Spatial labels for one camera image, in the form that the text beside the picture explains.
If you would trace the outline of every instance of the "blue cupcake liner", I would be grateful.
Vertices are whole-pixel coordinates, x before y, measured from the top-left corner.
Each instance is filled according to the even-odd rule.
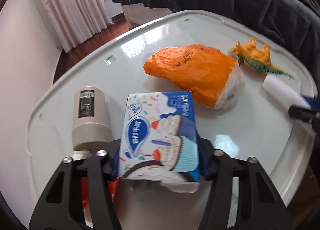
[[[197,142],[196,137],[196,126],[195,122],[190,120],[189,118],[182,116],[180,121],[179,135],[180,137],[185,136],[189,138],[193,142]]]
[[[180,153],[173,172],[194,171],[199,165],[198,146],[185,136],[181,137]]]

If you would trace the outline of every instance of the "white table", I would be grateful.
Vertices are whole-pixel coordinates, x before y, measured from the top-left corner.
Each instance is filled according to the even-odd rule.
[[[249,42],[252,36],[258,48],[263,43],[270,45],[273,63],[296,78],[297,90],[308,96],[317,94],[310,73],[294,56],[228,18],[205,11],[183,11],[147,23],[87,56],[38,103],[30,118],[27,145],[34,203],[62,158],[72,154],[72,112],[79,88],[95,86],[103,90],[112,133],[117,139],[121,135],[128,94],[178,90],[170,81],[144,73],[142,66],[154,52],[167,46],[200,43],[227,54],[237,41]],[[257,157],[287,205],[304,175],[314,138],[291,121],[263,91],[263,76],[249,70],[244,72],[246,88],[236,107],[210,110],[195,103],[196,126],[201,137],[225,148],[231,156]],[[130,184],[119,185],[116,209],[124,230],[198,228],[209,182],[202,182],[193,194],[172,193],[153,182],[148,185],[135,188],[134,192]],[[231,206],[230,224],[235,218],[235,204],[236,200]]]

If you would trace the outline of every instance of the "yellow and green dinosaur toy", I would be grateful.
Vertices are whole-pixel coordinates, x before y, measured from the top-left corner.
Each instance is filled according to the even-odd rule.
[[[250,42],[243,46],[241,46],[240,42],[237,42],[236,46],[231,48],[229,52],[237,55],[239,66],[245,61],[259,73],[273,73],[293,78],[289,73],[284,72],[271,63],[269,45],[265,44],[263,49],[259,50],[254,38],[251,38]]]

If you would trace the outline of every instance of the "blue and white box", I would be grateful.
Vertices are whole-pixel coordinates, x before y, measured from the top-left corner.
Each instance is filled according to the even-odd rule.
[[[160,181],[175,192],[195,192],[200,181],[198,165],[191,92],[129,95],[119,177]]]

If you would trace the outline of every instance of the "wooden floor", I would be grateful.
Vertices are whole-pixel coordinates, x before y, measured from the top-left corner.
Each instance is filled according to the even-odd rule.
[[[65,74],[69,69],[71,69],[75,64],[77,64],[91,52],[129,30],[130,28],[125,18],[122,18],[116,21],[114,25],[108,26],[107,29],[95,34],[92,38],[78,45],[68,53],[62,51],[57,64],[53,82],[56,82],[63,74]]]

